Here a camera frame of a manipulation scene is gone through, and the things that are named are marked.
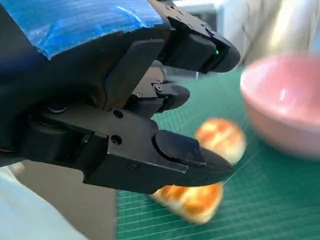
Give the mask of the bare black left hand, blue tape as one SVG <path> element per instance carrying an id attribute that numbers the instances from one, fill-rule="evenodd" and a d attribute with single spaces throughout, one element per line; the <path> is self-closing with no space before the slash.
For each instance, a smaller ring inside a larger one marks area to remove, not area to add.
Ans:
<path id="1" fill-rule="evenodd" d="M 1 1 L 0 164 L 62 166 L 85 184 L 143 194 L 222 181 L 230 163 L 152 120 L 190 97 L 146 77 L 155 61 L 225 73 L 240 54 L 156 0 Z"/>

